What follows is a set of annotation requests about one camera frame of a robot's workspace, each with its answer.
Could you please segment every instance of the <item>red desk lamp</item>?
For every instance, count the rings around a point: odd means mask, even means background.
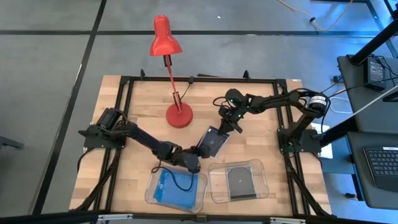
[[[166,119],[169,125],[175,128],[184,128],[188,126],[193,118],[191,107],[181,102],[181,97],[174,85],[172,75],[171,54],[182,52],[180,44],[172,37],[170,31],[170,22],[166,16],[156,16],[154,20],[155,40],[150,46],[150,56],[163,56],[164,65],[169,71],[170,80],[173,86],[174,104],[170,105],[166,111]]]

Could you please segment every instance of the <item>wooden tabletop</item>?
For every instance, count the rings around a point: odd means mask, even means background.
[[[98,120],[105,108],[114,106],[119,81],[120,76],[107,75],[103,78],[93,122]],[[287,83],[290,90],[302,87],[300,80],[287,80]],[[188,83],[186,82],[176,82],[176,87],[180,92],[185,91],[187,86]],[[141,129],[158,140],[171,141],[183,148],[188,148],[198,143],[209,126],[217,128],[220,125],[218,107],[213,106],[212,101],[218,96],[224,96],[230,88],[236,88],[242,94],[273,95],[271,84],[194,82],[183,98],[183,102],[192,107],[192,123],[186,128],[176,129],[169,126],[165,119],[166,109],[174,103],[170,82],[135,81],[128,117],[131,121],[137,123]],[[287,126],[284,108],[282,112],[285,126]],[[294,120],[298,120],[301,112],[295,108],[292,108],[292,112]],[[208,167],[213,163],[259,159],[264,164],[269,195],[267,198],[262,199],[214,203],[208,187],[203,209],[199,214],[292,215],[285,164],[277,142],[276,130],[278,129],[278,121],[276,109],[270,109],[257,115],[247,113],[244,119],[239,121],[239,125],[242,127],[243,132],[241,134],[236,131],[232,132],[227,144],[216,158],[200,159],[201,172],[208,176]],[[82,160],[70,208],[79,206],[93,190],[100,176],[103,156],[104,149],[95,149]],[[300,153],[300,156],[306,186],[322,208],[327,212],[331,212],[318,159],[310,153]],[[158,163],[159,161],[148,148],[133,139],[127,140],[126,147],[122,150],[114,189],[111,208],[113,212],[186,213],[160,205],[149,204],[144,200],[150,170],[157,166]],[[297,186],[295,192],[299,211],[303,213],[300,191]],[[107,190],[104,190],[102,198],[106,198],[106,193]],[[102,199],[100,208],[104,208],[104,201],[105,199]]]

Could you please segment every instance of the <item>black square object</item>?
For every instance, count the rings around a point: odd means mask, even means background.
[[[250,166],[226,168],[231,200],[257,198]]]
[[[228,137],[229,134],[219,134],[216,128],[210,126],[200,140],[199,147],[202,145],[208,146],[210,148],[210,155],[215,157]]]

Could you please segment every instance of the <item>lamp shade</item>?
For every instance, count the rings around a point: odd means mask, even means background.
[[[170,31],[170,22],[166,16],[155,17],[155,40],[150,46],[150,56],[163,56],[181,53],[182,49]]]

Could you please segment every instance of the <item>clear plastic container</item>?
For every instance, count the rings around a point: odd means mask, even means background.
[[[266,198],[266,174],[258,159],[212,164],[208,169],[211,197],[216,203]]]
[[[198,173],[192,176],[192,173],[185,170],[167,168],[174,174],[175,180],[181,188],[189,189],[191,181],[193,181],[191,189],[188,191],[179,189],[175,185],[171,173],[160,168],[156,173],[150,175],[145,191],[145,201],[186,212],[199,212],[203,207],[206,192],[206,175]]]

